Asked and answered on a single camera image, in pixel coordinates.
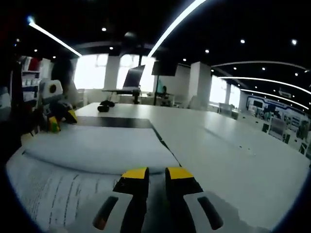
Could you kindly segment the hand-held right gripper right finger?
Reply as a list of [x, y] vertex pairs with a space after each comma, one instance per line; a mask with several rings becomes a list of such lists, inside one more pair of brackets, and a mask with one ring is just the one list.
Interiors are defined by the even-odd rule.
[[165, 170], [166, 195], [179, 233], [244, 233], [238, 211], [217, 195], [204, 191], [183, 167]]

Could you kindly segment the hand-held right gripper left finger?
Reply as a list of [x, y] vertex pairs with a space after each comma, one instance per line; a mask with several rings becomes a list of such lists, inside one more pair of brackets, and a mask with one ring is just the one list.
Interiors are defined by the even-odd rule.
[[112, 191], [97, 194], [81, 207], [80, 232], [140, 233], [148, 192], [148, 167], [126, 171]]

